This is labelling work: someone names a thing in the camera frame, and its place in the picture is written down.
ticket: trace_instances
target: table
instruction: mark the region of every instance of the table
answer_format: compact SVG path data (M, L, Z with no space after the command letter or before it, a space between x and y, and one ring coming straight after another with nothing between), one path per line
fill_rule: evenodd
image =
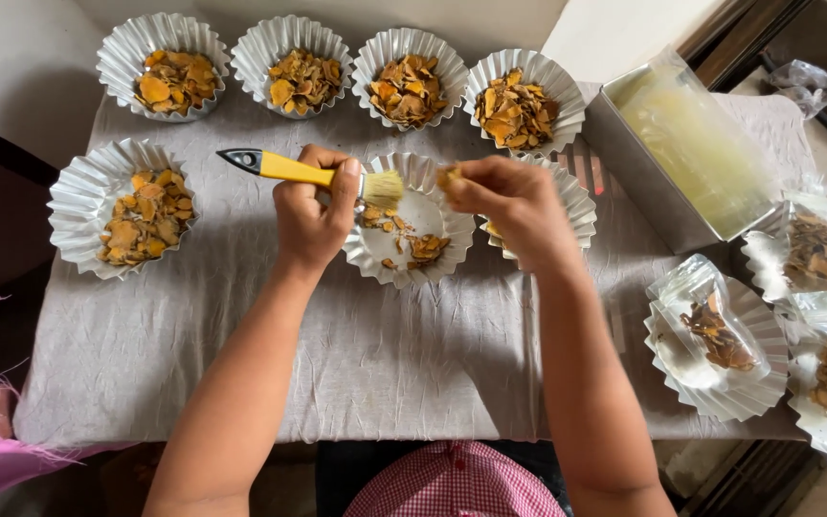
M202 219L180 251L125 281L79 275L75 264L54 260L14 418L18 439L54 448L167 440L276 255L275 182L227 166L214 151L249 146L296 157L314 143L364 161L414 152L445 163L496 152L461 111L436 128L393 135L349 92L305 122L260 108L238 88L226 95L203 121L179 125L102 101L89 149L127 137L167 146L187 161ZM788 100L718 98L772 150L782 175L813 169ZM651 436L800 438L786 405L719 423L663 385L643 344L644 288L683 257L672 256L581 139L559 160L593 191L589 267ZM728 267L728 246L706 253ZM278 441L547 438L535 300L532 279L481 232L454 275L420 288L379 286L341 253L302 323Z

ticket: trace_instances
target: yellow brush handle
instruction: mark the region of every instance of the yellow brush handle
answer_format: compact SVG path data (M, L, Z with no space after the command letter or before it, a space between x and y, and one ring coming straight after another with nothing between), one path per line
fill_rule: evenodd
M316 169L268 151L264 151L264 155L260 159L260 175L273 180L314 183L328 189L331 187L331 182L334 181L334 171L332 170Z

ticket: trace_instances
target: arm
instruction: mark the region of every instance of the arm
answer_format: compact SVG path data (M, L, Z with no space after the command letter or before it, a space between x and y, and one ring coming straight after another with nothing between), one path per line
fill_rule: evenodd
M144 515L248 514L248 492L283 417L308 299L353 225L359 162L306 146L300 161L340 165L325 209L315 187L274 188L279 255L254 306L203 375L178 418Z
M576 515L675 515L550 174L501 157L464 162L461 172L449 186L453 208L488 214L537 277L545 407Z

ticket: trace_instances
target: person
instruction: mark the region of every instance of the person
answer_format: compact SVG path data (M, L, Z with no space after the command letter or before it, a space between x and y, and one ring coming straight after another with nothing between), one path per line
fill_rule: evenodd
M354 224L359 161L317 146L305 146L299 160L336 169L331 204L315 200L313 185L274 187L279 255L184 407L155 473L148 517L248 515L248 492L283 417L302 314ZM460 170L447 188L452 208L487 214L537 278L544 404L572 511L675 515L549 172L503 157ZM345 515L562 515L538 483L483 443L435 442L349 494Z

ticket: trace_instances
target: brush bristles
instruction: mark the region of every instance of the brush bristles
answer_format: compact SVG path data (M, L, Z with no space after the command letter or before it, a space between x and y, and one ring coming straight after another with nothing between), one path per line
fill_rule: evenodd
M379 208L398 208L398 201L404 193L404 184L396 170L364 174L362 201Z

